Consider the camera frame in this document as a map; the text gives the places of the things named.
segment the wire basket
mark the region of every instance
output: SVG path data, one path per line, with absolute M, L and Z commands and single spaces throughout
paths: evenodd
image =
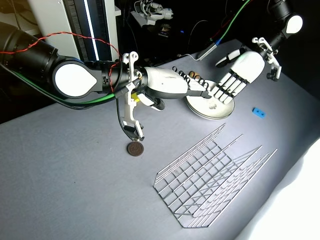
M 225 150 L 243 134 L 221 148 L 215 138 L 224 126 L 218 127 L 155 177 L 154 188 L 184 228 L 209 227 L 278 150 L 252 161 L 261 145 L 231 159 Z

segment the plate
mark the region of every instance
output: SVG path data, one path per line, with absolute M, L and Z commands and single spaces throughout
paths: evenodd
M 214 81 L 205 80 L 205 82 L 209 84 L 210 91 L 216 85 Z M 235 108 L 235 101 L 233 99 L 228 104 L 224 104 L 215 97 L 206 99 L 201 96 L 186 96 L 186 103 L 195 114 L 209 120 L 224 119 Z

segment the green cable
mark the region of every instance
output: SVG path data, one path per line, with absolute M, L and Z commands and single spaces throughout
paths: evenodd
M 225 37 L 225 35 L 228 33 L 231 25 L 234 23 L 234 21 L 236 20 L 237 16 L 239 15 L 239 13 L 242 11 L 242 9 L 244 9 L 244 7 L 250 2 L 251 0 L 246 0 L 246 2 L 242 5 L 242 7 L 240 7 L 240 9 L 238 10 L 238 12 L 234 15 L 234 18 L 232 19 L 232 21 L 230 22 L 228 28 L 225 30 L 224 34 L 222 35 L 222 37 L 216 42 L 216 45 L 218 45 L 221 40 Z
M 18 72 L 14 72 L 17 76 L 19 76 L 20 78 L 22 78 L 23 80 L 25 80 L 26 82 L 28 82 L 29 84 L 33 85 L 34 87 L 36 87 L 39 91 L 41 92 L 44 92 L 48 95 L 50 95 L 51 97 L 55 98 L 55 99 L 58 99 L 59 101 L 62 101 L 62 102 L 65 102 L 65 103 L 68 103 L 68 104 L 94 104 L 94 103 L 99 103 L 99 102 L 102 102 L 104 100 L 108 100 L 108 99 L 111 99 L 111 98 L 114 98 L 115 97 L 115 94 L 114 93 L 111 93 L 111 94 L 108 94 L 106 96 L 103 96 L 103 97 L 100 97 L 100 98 L 97 98 L 97 99 L 94 99 L 94 100 L 90 100 L 90 101 L 85 101 L 85 102 L 70 102 L 70 101 L 65 101 L 63 100 L 62 98 L 59 98 L 55 95 L 52 95 L 51 93 L 47 92 L 46 90 L 42 89 L 41 87 L 39 87 L 38 85 L 36 85 L 35 83 L 33 83 L 32 81 L 30 81 L 29 79 L 27 79 L 25 76 L 21 75 L 20 73 Z

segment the blue connector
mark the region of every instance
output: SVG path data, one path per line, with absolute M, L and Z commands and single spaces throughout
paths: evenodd
M 261 111 L 259 108 L 256 107 L 252 110 L 252 112 L 262 119 L 264 119 L 266 116 L 266 113 L 264 111 Z

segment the gray table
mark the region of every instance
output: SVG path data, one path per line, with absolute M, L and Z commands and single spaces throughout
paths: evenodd
M 240 45 L 233 40 L 204 61 L 184 57 L 163 67 L 217 81 L 227 68 L 214 63 Z M 163 112 L 140 105 L 140 157 L 126 152 L 129 141 L 118 126 L 115 102 L 85 111 L 54 104 L 0 125 L 0 239 L 233 239 L 319 136 L 314 129 L 320 103 L 285 75 L 279 82 L 267 80 L 268 70 L 269 65 L 223 120 L 198 117 L 182 99 L 166 100 Z M 253 107 L 266 118 L 254 115 Z M 260 155 L 279 150 L 213 226 L 183 229 L 153 189 L 154 178 L 223 123 L 219 144 L 244 134 L 233 154 L 258 145 Z

